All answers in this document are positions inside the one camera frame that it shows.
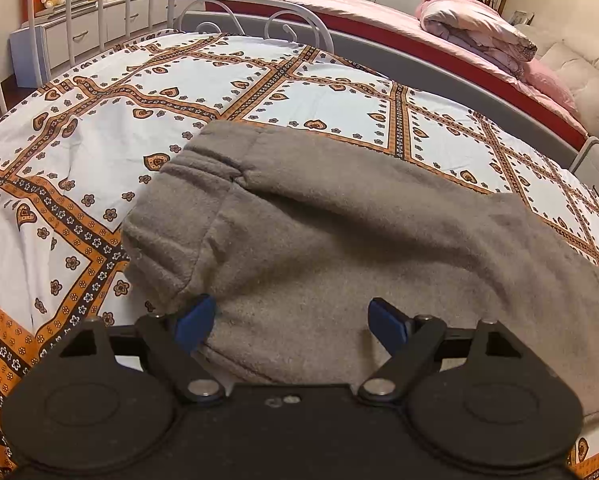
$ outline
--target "metal screw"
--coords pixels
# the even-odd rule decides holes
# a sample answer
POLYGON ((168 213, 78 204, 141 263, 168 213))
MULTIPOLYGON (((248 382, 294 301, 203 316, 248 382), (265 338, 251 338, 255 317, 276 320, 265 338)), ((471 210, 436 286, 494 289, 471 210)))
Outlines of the metal screw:
POLYGON ((286 404, 299 404, 301 402, 301 397, 297 395, 287 395, 284 397, 284 402, 286 402, 286 404))
POLYGON ((270 399, 266 399, 264 401, 264 403, 269 407, 269 408, 281 408, 282 405, 284 404, 284 401, 281 400, 279 397, 271 397, 270 399))
POLYGON ((395 383, 388 379, 370 379, 364 383, 364 389, 372 395, 385 396, 395 391, 395 383))
POLYGON ((199 397, 211 397, 220 390, 220 385, 210 379, 198 379, 188 384, 188 391, 199 397))

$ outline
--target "beige sofa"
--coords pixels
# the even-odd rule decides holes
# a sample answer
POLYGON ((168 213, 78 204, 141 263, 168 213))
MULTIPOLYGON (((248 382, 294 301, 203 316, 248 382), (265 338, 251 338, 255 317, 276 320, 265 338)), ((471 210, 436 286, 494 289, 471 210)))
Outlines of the beige sofa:
POLYGON ((554 70, 568 86, 579 110, 577 119, 589 135, 599 139, 599 44, 532 25, 517 28, 537 44, 535 58, 554 70))

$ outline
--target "red bed frame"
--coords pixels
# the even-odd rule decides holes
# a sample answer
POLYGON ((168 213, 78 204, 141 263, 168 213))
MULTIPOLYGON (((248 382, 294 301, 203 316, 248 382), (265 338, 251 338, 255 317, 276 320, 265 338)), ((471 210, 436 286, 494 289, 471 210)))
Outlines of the red bed frame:
MULTIPOLYGON (((223 3, 233 10, 233 12, 254 16, 271 16, 279 10, 275 7, 260 4, 229 1, 224 1, 223 3)), ((223 10, 212 3, 206 3, 206 9, 209 11, 223 10)), ((555 115, 547 108, 544 108, 532 98, 519 92, 512 85, 498 79, 488 72, 484 72, 467 61, 458 59, 451 54, 442 50, 437 50, 436 48, 420 43, 419 41, 401 36, 396 32, 385 30, 384 28, 374 27, 367 23, 355 22, 354 20, 342 18, 341 16, 331 16, 330 14, 322 14, 320 12, 318 12, 317 15, 324 22, 326 27, 331 30, 344 32, 346 34, 358 36, 359 38, 374 41, 375 43, 390 46, 400 52, 405 52, 411 56, 428 61, 486 89, 490 93, 497 95, 513 106, 519 108, 519 110, 526 112, 549 130, 555 132, 576 150, 580 150, 586 141, 585 137, 578 130, 573 128, 561 117, 555 115)), ((300 18, 293 15, 284 16, 284 19, 298 22, 301 21, 300 18)))

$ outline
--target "pink pillow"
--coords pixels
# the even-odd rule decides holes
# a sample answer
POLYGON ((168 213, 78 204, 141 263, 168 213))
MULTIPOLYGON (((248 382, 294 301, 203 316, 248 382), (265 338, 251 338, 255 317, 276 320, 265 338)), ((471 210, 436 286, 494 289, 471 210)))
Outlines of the pink pillow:
POLYGON ((524 63, 526 82, 547 95, 574 118, 579 117, 575 98, 557 74, 537 59, 524 63))

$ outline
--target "round black pad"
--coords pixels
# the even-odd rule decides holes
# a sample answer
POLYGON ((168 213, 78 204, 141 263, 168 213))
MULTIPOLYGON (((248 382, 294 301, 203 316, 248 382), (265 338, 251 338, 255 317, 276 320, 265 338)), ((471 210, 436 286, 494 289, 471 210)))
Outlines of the round black pad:
POLYGON ((148 374, 90 357, 57 359, 52 373, 37 371, 1 413, 11 446, 32 462, 105 470, 140 455, 172 421, 171 395, 148 374))
POLYGON ((565 457, 581 429, 579 400, 547 372, 515 361, 428 376, 404 414, 430 444, 473 466, 529 468, 565 457))

